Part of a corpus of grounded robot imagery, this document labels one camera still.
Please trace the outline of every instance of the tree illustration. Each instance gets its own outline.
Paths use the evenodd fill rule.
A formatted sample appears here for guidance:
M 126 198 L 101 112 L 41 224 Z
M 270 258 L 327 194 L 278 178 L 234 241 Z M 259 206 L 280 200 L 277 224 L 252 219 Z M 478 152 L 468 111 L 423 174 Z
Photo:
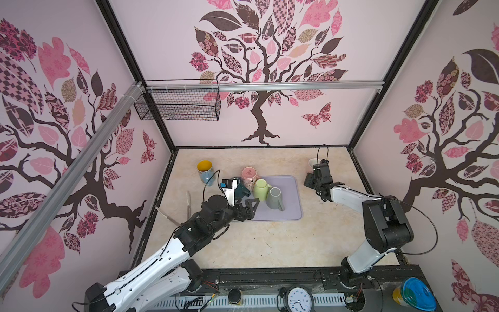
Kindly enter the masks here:
M 442 213 L 457 206 L 457 233 L 465 241 L 473 220 L 463 211 L 469 201 L 473 240 L 499 267 L 499 230 L 477 217 L 499 222 L 499 95 L 472 88 L 475 79 L 499 85 L 499 56 L 486 49 L 464 54 L 471 57 L 471 74 L 452 58 L 435 86 L 427 80 L 416 88 L 417 104 L 404 111 L 409 119 L 394 127 L 409 143 L 401 151 L 413 174 L 404 202 L 412 205 L 423 188 L 436 189 L 432 200 L 442 201 Z
M 23 193 L 0 200 L 0 217 L 13 219 L 8 222 L 9 225 L 0 223 L 0 231 L 18 231 L 26 224 L 27 220 L 16 224 L 15 219 L 29 215 L 45 199 L 44 194 L 29 191 L 30 183 L 39 182 L 53 188 L 96 133 L 98 118 L 102 122 L 105 120 L 102 112 L 112 110 L 117 102 L 115 85 L 111 84 L 111 88 L 104 91 L 98 72 L 90 76 L 85 59 L 71 48 L 71 57 L 78 66 L 76 84 L 74 77 L 68 78 L 71 59 L 63 54 L 64 44 L 59 38 L 54 37 L 52 42 L 53 46 L 44 42 L 43 47 L 38 47 L 40 67 L 50 82 L 50 86 L 45 86 L 44 94 L 15 60 L 0 51 L 2 104 L 10 120 L 10 124 L 0 125 L 0 133 L 7 137 L 0 143 L 0 162 L 10 163 L 0 165 L 0 194 L 7 191 L 14 180 L 27 182 Z M 52 67 L 54 64 L 57 64 L 56 70 Z M 68 78 L 60 90 L 62 97 L 56 96 L 56 92 L 50 89 L 58 78 Z M 134 129 L 126 128 L 130 114 L 128 110 L 85 172 L 83 178 L 86 183 L 67 198 L 55 217 L 64 218 L 59 233 L 64 244 L 74 251 L 80 252 L 80 239 L 95 232 L 99 218 L 122 218 L 127 221 L 131 251 L 135 227 L 141 227 L 145 221 L 145 218 L 139 219 L 145 200 L 140 207 L 132 210 L 110 202 L 107 195 L 114 189 L 113 181 L 120 177 L 113 168 L 130 161 L 125 156 L 133 142 Z M 33 142 L 31 135 L 34 133 L 39 134 L 43 141 Z M 143 136 L 147 150 L 141 163 L 154 159 L 152 149 L 155 146 L 145 132 Z M 15 157 L 21 149 L 27 153 L 16 161 Z
M 336 81 L 346 72 L 328 69 L 346 57 L 331 54 L 342 40 L 334 38 L 342 24 L 339 9 L 332 18 L 330 14 L 337 7 L 337 0 L 327 3 L 305 0 L 303 6 L 309 7 L 301 20 L 295 18 L 295 0 L 274 0 L 272 7 L 270 0 L 234 1 L 234 4 L 229 0 L 209 0 L 209 3 L 222 10 L 207 13 L 200 22 L 210 22 L 219 31 L 199 29 L 204 24 L 195 28 L 196 40 L 204 54 L 194 52 L 190 61 L 197 71 L 203 72 L 201 79 L 206 80 L 202 83 L 211 83 L 209 79 L 223 83 Z M 224 10 L 234 10 L 235 14 Z M 216 70 L 208 71 L 208 62 Z M 267 130 L 262 111 L 265 103 L 281 105 L 285 99 L 298 106 L 298 100 L 308 101 L 320 95 L 323 95 L 320 90 L 299 90 L 294 95 L 282 91 L 222 92 L 221 99 L 227 99 L 228 107 L 251 106 L 258 128 L 242 141 L 258 138 L 260 143 L 269 145 L 264 138 L 279 136 Z M 205 96 L 205 101 L 212 100 L 212 95 Z M 329 120 L 329 110 L 327 106 L 319 114 L 303 118 L 317 126 Z

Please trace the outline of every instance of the plastic container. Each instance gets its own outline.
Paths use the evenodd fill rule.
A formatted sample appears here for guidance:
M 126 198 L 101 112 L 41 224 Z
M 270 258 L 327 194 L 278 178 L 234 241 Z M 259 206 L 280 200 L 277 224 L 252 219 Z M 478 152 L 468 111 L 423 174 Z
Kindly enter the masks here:
M 393 290 L 393 300 L 405 307 L 413 307 L 421 311 L 434 311 L 437 302 L 425 283 L 417 278 L 408 278 Z

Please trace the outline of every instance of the pink wallpaper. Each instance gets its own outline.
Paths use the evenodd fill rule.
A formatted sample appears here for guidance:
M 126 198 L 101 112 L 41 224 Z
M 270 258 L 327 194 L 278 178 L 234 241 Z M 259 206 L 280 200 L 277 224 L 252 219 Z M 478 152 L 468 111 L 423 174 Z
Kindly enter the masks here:
M 437 248 L 409 260 L 445 311 L 499 311 L 498 10 L 443 2 L 355 150 L 377 192 L 435 222 Z M 403 251 L 429 249 L 431 225 L 408 216 Z
M 2 252 L 133 79 L 92 1 L 17 1 L 0 18 Z M 168 158 L 155 123 L 129 110 L 0 309 L 65 311 L 90 285 L 129 268 Z

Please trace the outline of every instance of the mug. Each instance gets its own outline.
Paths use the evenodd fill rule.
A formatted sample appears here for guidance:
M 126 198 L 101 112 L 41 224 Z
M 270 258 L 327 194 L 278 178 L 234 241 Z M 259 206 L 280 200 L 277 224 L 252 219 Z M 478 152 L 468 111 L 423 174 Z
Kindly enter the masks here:
M 279 188 L 273 187 L 267 195 L 267 206 L 270 209 L 279 209 L 284 211 L 284 204 L 282 203 L 282 193 Z
M 243 179 L 243 184 L 250 191 L 253 190 L 255 182 L 260 178 L 258 172 L 253 167 L 246 167 L 241 172 L 241 178 Z
M 212 162 L 209 160 L 202 160 L 198 163 L 198 173 L 199 173 L 199 178 L 203 183 L 206 184 L 208 180 L 213 176 L 213 165 Z M 213 181 L 215 180 L 215 177 L 213 177 L 210 182 L 208 183 L 208 186 L 211 186 L 213 184 Z
M 264 201 L 267 199 L 268 191 L 272 188 L 272 185 L 267 183 L 264 179 L 258 179 L 253 188 L 253 196 Z

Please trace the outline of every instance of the marble table surface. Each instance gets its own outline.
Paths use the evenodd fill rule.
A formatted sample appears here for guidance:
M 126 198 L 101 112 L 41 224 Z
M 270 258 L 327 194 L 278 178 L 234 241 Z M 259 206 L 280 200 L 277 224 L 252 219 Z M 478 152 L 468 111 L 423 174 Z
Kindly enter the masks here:
M 319 159 L 326 157 L 321 148 Z M 186 191 L 191 195 L 191 211 L 201 210 L 203 187 L 196 170 L 199 161 L 208 159 L 220 179 L 239 176 L 244 167 L 252 166 L 260 175 L 292 175 L 298 182 L 303 217 L 298 221 L 237 222 L 218 240 L 193 256 L 201 268 L 271 268 L 339 266 L 364 241 L 360 213 L 341 204 L 324 203 L 312 189 L 303 186 L 310 158 L 316 148 L 237 148 L 182 149 L 178 152 L 160 209 L 178 222 L 187 219 Z M 346 148 L 329 148 L 329 168 L 333 180 L 352 189 L 365 188 Z M 221 194 L 214 183 L 206 188 L 205 197 Z M 176 226 L 161 214 L 154 226 L 144 253 L 145 260 L 169 239 Z M 398 265 L 395 254 L 389 254 L 378 265 Z

